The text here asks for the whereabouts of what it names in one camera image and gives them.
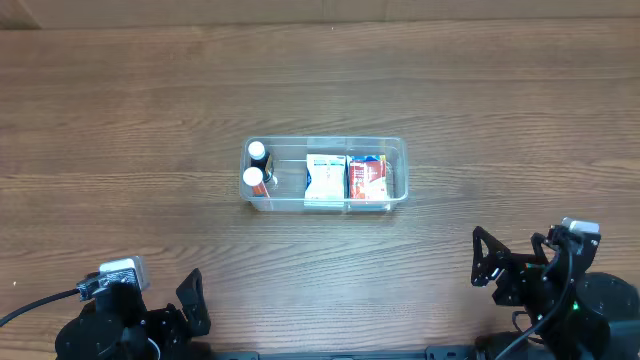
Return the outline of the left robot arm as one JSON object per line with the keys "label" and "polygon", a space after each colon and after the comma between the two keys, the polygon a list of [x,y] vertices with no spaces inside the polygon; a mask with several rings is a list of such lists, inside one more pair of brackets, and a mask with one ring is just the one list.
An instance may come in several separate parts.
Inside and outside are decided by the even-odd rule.
{"label": "left robot arm", "polygon": [[192,342],[211,329],[199,269],[176,289],[181,308],[169,303],[149,310],[133,269],[93,273],[77,289],[86,305],[58,333],[59,359],[205,359],[211,354],[209,346]]}

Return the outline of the black bottle white cap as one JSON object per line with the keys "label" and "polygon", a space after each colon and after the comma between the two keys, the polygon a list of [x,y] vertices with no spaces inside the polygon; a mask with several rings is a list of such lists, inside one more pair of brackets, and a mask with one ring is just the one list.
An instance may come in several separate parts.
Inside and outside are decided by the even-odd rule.
{"label": "black bottle white cap", "polygon": [[263,173],[263,181],[269,182],[273,178],[274,164],[271,153],[260,141],[253,141],[248,145],[251,166],[259,168]]}

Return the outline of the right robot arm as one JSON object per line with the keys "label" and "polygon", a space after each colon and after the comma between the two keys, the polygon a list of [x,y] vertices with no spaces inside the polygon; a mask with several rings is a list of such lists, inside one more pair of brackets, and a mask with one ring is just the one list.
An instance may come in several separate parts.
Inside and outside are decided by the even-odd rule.
{"label": "right robot arm", "polygon": [[472,233],[471,283],[495,283],[498,306],[530,326],[480,336],[476,359],[636,359],[639,292],[623,279],[592,272],[600,227],[566,218],[531,237],[530,254],[512,252],[482,227]]}

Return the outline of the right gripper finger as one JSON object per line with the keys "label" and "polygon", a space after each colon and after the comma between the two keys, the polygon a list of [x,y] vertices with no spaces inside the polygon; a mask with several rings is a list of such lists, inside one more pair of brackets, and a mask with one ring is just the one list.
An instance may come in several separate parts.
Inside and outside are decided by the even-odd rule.
{"label": "right gripper finger", "polygon": [[531,244],[534,252],[534,259],[532,264],[534,265],[547,265],[549,263],[542,246],[547,243],[545,235],[540,233],[534,233],[531,238]]}
{"label": "right gripper finger", "polygon": [[511,251],[480,226],[473,230],[472,243],[471,284],[485,287],[490,281],[495,281],[506,268]]}

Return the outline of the red box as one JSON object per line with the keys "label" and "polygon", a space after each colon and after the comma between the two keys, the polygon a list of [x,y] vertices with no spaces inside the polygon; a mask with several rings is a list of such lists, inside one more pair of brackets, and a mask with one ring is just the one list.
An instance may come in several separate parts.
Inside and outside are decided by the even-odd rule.
{"label": "red box", "polygon": [[385,200],[385,169],[381,156],[348,157],[349,196],[351,199]]}

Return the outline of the blue VapoDrops box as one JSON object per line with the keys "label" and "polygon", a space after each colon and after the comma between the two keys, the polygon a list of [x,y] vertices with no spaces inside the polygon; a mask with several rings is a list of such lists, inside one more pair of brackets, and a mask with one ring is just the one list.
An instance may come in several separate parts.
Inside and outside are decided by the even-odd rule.
{"label": "blue VapoDrops box", "polygon": [[394,193],[393,167],[386,155],[381,156],[381,161],[384,163],[385,169],[385,200],[390,201]]}

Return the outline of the orange tube white cap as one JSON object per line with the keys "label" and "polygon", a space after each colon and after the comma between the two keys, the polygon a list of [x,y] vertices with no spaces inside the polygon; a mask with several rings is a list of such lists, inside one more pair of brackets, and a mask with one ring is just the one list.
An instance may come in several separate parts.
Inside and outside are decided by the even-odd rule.
{"label": "orange tube white cap", "polygon": [[269,191],[263,179],[263,172],[258,167],[248,167],[242,174],[242,180],[252,197],[269,198]]}

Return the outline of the white box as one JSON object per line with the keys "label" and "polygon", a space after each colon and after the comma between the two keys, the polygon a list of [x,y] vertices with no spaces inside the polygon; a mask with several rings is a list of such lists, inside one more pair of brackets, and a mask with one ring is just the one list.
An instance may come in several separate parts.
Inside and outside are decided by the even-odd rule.
{"label": "white box", "polygon": [[306,207],[342,207],[346,197],[346,156],[308,154],[306,156]]}

